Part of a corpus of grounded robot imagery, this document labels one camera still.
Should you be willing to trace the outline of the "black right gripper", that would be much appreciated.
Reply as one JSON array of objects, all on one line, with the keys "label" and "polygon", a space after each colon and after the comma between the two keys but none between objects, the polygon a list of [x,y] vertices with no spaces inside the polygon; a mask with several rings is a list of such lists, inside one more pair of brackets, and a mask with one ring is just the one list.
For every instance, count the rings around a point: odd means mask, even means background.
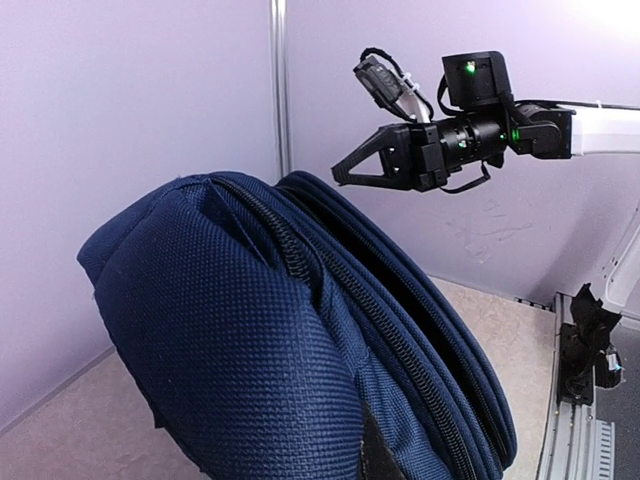
[{"label": "black right gripper", "polygon": [[[377,156],[380,175],[352,170]],[[447,184],[444,154],[437,127],[426,124],[391,124],[380,127],[331,168],[339,186],[353,185],[389,190],[426,192]]]}]

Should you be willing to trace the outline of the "navy blue student backpack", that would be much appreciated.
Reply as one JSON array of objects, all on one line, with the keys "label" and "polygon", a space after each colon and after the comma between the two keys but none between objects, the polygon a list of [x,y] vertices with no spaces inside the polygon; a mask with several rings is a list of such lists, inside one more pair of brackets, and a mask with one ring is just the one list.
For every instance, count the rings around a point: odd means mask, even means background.
[{"label": "navy blue student backpack", "polygon": [[156,425],[212,479],[500,479],[517,435],[482,347],[317,177],[173,180],[79,264]]}]

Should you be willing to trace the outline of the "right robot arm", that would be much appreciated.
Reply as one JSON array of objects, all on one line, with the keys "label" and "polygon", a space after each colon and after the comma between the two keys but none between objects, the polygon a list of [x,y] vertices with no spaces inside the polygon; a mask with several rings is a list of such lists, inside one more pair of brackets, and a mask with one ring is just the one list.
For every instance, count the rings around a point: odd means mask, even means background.
[{"label": "right robot arm", "polygon": [[436,106],[386,51],[369,47],[353,72],[377,106],[398,121],[380,127],[338,162],[339,185],[461,194],[490,180],[504,153],[539,160],[639,152],[636,107],[520,100],[504,56],[483,51],[445,56]]}]

